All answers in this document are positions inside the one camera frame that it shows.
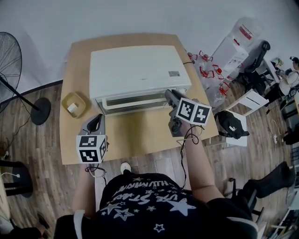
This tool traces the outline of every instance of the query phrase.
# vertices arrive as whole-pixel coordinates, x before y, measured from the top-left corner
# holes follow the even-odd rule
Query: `yellow tray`
[[[67,108],[72,103],[74,103],[78,107],[78,109],[73,113],[67,110]],[[67,96],[61,101],[61,105],[73,118],[79,118],[83,114],[84,110],[86,109],[85,101],[78,94],[74,92],[68,93]]]

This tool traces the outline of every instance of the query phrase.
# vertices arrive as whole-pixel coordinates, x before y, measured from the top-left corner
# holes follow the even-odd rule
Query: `office chair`
[[[259,75],[256,69],[261,65],[263,57],[266,52],[270,50],[270,44],[267,41],[263,41],[260,46],[260,52],[254,62],[244,69],[244,73],[239,73],[236,81],[245,86],[245,93],[251,89],[255,89],[260,95],[264,94],[267,82],[270,85],[270,79],[266,77],[267,74]]]
[[[264,208],[261,211],[254,210],[256,198],[263,198],[282,188],[291,187],[295,182],[295,178],[294,167],[290,169],[286,162],[279,164],[272,172],[260,180],[248,180],[241,190],[236,188],[235,179],[230,178],[229,181],[233,182],[232,200],[245,212],[256,214],[258,216],[256,223],[258,223],[262,218]]]

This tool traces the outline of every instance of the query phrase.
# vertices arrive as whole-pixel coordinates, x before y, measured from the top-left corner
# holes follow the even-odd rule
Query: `fan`
[[[21,71],[22,53],[19,43],[11,34],[0,32],[0,113],[16,95],[32,107],[32,122],[41,125],[49,117],[51,103],[47,98],[40,98],[32,104],[16,91]]]

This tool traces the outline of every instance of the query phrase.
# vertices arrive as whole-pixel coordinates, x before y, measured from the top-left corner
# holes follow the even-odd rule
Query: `white wall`
[[[299,56],[292,0],[3,0],[0,31],[23,52],[20,92],[63,78],[72,42],[125,33],[177,34],[185,48],[212,54],[242,16],[260,19],[269,57]]]

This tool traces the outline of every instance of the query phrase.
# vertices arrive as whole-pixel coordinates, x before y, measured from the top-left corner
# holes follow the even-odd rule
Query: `black bag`
[[[239,139],[242,136],[248,136],[249,132],[244,131],[242,128],[241,121],[237,119],[231,112],[229,111],[220,111],[215,114],[215,119],[218,116],[219,124],[222,126],[222,128],[225,129],[227,133],[219,131],[219,134],[221,136],[227,137],[227,138],[235,138]]]

